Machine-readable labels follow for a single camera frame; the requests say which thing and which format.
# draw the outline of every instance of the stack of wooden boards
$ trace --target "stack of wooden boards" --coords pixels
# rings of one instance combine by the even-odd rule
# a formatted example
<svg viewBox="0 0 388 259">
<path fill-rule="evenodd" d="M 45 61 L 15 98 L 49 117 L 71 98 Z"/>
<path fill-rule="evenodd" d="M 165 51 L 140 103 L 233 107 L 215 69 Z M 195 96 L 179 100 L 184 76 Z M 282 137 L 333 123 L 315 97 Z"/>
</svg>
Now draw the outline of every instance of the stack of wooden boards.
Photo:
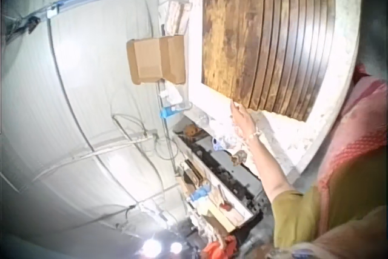
<svg viewBox="0 0 388 259">
<path fill-rule="evenodd" d="M 329 60 L 335 0 L 203 0 L 202 82 L 305 121 Z"/>
</svg>

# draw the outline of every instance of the pink patterned fabric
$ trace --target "pink patterned fabric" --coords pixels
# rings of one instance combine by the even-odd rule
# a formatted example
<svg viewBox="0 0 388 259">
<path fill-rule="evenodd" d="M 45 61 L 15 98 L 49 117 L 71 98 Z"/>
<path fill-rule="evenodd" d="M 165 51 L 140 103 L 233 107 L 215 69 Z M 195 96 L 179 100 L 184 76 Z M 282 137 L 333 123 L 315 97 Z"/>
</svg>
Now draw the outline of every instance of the pink patterned fabric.
<svg viewBox="0 0 388 259">
<path fill-rule="evenodd" d="M 349 166 L 355 158 L 387 144 L 387 84 L 366 75 L 361 66 L 356 67 L 357 76 L 360 79 L 356 80 L 358 82 L 339 114 L 318 172 L 319 235 L 328 231 L 329 182 L 333 173 L 340 167 Z"/>
</svg>

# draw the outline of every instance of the ceiling light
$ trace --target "ceiling light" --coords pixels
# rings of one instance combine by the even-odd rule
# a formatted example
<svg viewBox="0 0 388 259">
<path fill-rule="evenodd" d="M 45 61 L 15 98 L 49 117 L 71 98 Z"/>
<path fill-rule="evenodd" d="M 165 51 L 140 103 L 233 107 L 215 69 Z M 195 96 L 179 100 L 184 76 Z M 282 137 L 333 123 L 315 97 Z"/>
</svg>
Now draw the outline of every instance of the ceiling light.
<svg viewBox="0 0 388 259">
<path fill-rule="evenodd" d="M 174 242 L 171 244 L 171 253 L 179 254 L 182 251 L 182 244 Z"/>
<path fill-rule="evenodd" d="M 148 258 L 155 258 L 162 252 L 162 245 L 154 239 L 149 239 L 144 242 L 142 252 Z"/>
</svg>

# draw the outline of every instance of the hand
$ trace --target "hand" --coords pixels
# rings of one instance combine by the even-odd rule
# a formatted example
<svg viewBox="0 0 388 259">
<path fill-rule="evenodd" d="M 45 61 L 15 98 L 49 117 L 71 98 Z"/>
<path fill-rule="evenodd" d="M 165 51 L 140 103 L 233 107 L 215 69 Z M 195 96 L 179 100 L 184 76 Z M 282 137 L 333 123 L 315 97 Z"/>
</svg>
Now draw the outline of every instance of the hand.
<svg viewBox="0 0 388 259">
<path fill-rule="evenodd" d="M 230 111 L 232 113 L 233 122 L 238 128 L 236 129 L 237 135 L 245 140 L 249 139 L 249 137 L 256 132 L 256 125 L 250 114 L 244 106 L 240 104 L 236 106 L 233 100 L 230 100 Z"/>
</svg>

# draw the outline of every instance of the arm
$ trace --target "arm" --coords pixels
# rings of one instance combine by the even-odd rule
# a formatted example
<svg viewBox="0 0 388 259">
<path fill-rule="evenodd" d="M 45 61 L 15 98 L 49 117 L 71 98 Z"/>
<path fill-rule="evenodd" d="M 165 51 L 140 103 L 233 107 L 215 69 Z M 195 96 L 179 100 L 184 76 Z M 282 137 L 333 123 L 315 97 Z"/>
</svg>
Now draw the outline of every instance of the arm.
<svg viewBox="0 0 388 259">
<path fill-rule="evenodd" d="M 253 135 L 256 132 L 256 126 L 247 110 L 241 105 L 237 107 L 233 101 L 230 103 L 230 110 L 232 112 L 233 122 L 239 130 L 238 135 L 246 141 L 253 155 L 253 160 L 260 173 L 264 191 L 270 202 L 272 203 L 275 197 L 282 192 L 294 190 L 287 181 L 279 163 L 262 142 Z"/>
</svg>

